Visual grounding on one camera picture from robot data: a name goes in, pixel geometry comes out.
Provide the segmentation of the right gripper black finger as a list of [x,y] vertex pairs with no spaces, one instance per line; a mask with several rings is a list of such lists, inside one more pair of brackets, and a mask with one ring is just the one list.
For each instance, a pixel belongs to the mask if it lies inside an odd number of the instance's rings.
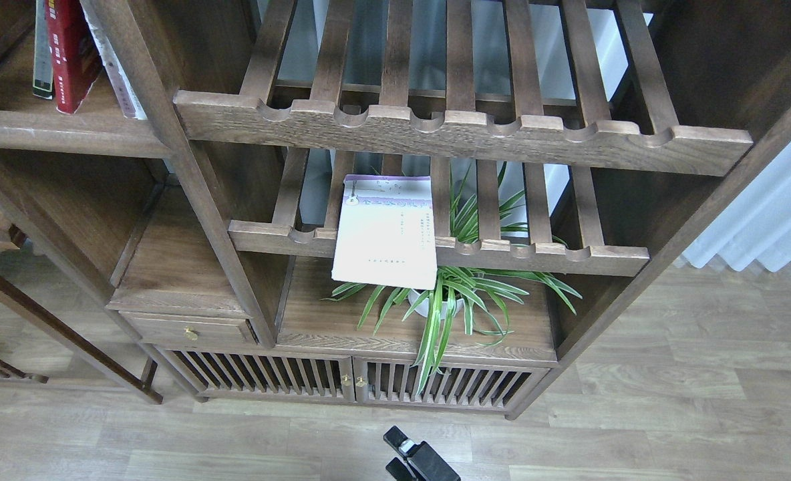
[[387,445],[398,457],[413,469],[418,480],[460,480],[459,474],[436,453],[428,442],[419,444],[408,438],[397,426],[392,426],[383,435]]

